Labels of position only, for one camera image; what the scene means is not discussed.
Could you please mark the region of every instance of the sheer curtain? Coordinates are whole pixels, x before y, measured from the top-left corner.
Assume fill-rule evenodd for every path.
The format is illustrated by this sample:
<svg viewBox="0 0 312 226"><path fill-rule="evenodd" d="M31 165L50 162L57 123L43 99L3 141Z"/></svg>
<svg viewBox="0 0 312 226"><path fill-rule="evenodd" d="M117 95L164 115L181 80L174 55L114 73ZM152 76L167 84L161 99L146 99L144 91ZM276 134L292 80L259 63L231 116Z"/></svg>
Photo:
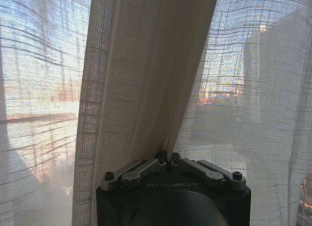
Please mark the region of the sheer curtain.
<svg viewBox="0 0 312 226"><path fill-rule="evenodd" d="M0 225L70 225L91 0L0 0Z"/></svg>
<svg viewBox="0 0 312 226"><path fill-rule="evenodd" d="M251 224L294 226L311 164L312 0L217 0L207 38L212 0L92 1L73 225L95 224L105 171L161 147L242 171Z"/></svg>
<svg viewBox="0 0 312 226"><path fill-rule="evenodd" d="M311 5L218 0L175 145L246 175L251 225L296 223L312 154Z"/></svg>
<svg viewBox="0 0 312 226"><path fill-rule="evenodd" d="M312 0L0 0L0 225L96 225L103 173L167 149L294 226L311 24Z"/></svg>

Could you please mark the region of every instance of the bolt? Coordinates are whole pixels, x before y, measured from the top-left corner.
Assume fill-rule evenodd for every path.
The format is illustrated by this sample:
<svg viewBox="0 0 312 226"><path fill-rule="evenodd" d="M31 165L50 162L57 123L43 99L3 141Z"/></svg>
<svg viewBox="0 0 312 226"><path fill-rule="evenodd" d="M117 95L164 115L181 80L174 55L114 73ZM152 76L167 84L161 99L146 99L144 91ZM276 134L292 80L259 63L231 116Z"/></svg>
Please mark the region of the bolt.
<svg viewBox="0 0 312 226"><path fill-rule="evenodd" d="M233 172L233 179L240 181L243 178L243 174L239 171L234 171Z"/></svg>
<svg viewBox="0 0 312 226"><path fill-rule="evenodd" d="M106 181L111 181L111 180L113 180L113 178L114 178L114 173L111 172L111 171L108 171L108 172L106 172L106 173L104 174L104 179L105 179Z"/></svg>

